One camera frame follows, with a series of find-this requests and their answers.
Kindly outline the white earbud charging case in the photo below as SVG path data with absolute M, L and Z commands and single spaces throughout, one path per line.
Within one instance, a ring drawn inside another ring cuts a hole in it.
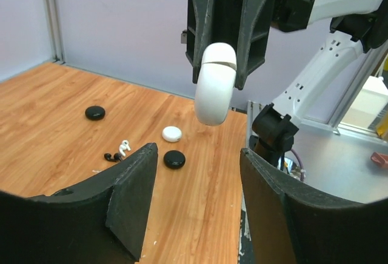
M 161 135 L 167 142 L 178 142 L 182 138 L 182 131 L 176 126 L 167 126 L 162 130 Z

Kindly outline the black round case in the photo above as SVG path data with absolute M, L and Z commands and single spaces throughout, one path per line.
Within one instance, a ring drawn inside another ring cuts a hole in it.
M 186 157 L 178 150 L 170 150 L 165 153 L 163 161 L 167 168 L 177 170 L 185 165 Z
M 105 117 L 105 109 L 99 105 L 93 105 L 87 107 L 84 114 L 88 120 L 102 120 Z

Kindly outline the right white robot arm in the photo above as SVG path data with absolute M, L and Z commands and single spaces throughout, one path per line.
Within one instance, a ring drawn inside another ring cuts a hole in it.
M 269 31 L 306 29 L 329 19 L 329 35 L 296 79 L 253 121 L 255 152 L 277 165 L 305 114 L 363 53 L 387 41 L 387 0 L 188 0 L 186 56 L 196 84 L 195 113 L 221 125 L 234 89 L 265 61 Z

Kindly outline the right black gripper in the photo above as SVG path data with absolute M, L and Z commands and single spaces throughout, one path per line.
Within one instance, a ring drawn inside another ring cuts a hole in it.
M 248 75 L 265 62 L 269 29 L 285 23 L 290 0 L 187 0 L 186 57 L 196 83 L 205 48 L 225 42 L 237 50 L 235 87 L 242 90 Z

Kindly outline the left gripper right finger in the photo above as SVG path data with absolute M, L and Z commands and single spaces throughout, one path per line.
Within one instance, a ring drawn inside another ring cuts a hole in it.
M 387 263 L 387 199 L 333 196 L 249 148 L 239 165 L 256 263 Z

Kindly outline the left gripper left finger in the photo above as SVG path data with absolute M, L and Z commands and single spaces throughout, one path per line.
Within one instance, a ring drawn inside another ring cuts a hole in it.
M 138 262 L 157 165 L 158 147 L 148 143 L 51 196 L 2 192 L 1 262 Z

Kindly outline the black earbud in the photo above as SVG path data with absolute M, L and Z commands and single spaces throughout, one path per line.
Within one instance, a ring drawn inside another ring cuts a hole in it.
M 104 159 L 109 162 L 121 162 L 122 161 L 122 156 L 120 153 L 115 153 L 114 155 L 110 153 L 105 153 L 104 154 Z

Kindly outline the white round case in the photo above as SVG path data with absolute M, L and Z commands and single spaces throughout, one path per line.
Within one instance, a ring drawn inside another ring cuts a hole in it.
M 204 125 L 221 125 L 228 113 L 236 80 L 236 53 L 227 43 L 204 50 L 195 93 L 195 114 Z

